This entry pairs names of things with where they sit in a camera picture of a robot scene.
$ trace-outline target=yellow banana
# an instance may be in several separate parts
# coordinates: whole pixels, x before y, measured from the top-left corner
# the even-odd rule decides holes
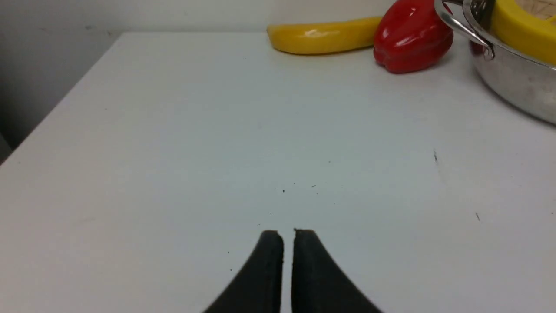
[[[374,44],[382,17],[345,22],[269,25],[266,29],[274,49],[297,55],[342,52]]]

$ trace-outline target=pot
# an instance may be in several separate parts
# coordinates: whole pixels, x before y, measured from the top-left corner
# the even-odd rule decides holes
[[[444,7],[462,7],[467,24]],[[440,19],[470,41],[473,64],[483,81],[507,102],[556,124],[556,68],[504,44],[489,33],[495,0],[434,0]]]

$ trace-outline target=red bell pepper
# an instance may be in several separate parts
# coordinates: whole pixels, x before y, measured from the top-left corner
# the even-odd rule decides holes
[[[453,41],[454,32],[434,11],[434,0],[398,0],[378,25],[374,56],[389,72],[414,72],[437,63]]]

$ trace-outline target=pot handle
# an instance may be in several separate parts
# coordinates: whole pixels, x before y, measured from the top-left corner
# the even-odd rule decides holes
[[[456,33],[464,36],[465,38],[483,46],[484,49],[484,57],[487,60],[492,60],[494,58],[494,51],[492,44],[475,32],[472,28],[467,25],[462,24],[458,21],[448,10],[444,7],[444,2],[456,4],[459,6],[464,5],[463,0],[434,0],[434,10],[440,17],[440,19],[448,25],[451,29],[453,29]]]

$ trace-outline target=gray wall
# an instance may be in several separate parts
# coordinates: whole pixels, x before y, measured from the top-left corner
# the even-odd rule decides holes
[[[0,131],[20,143],[121,31],[264,31],[382,15],[394,0],[0,0]]]

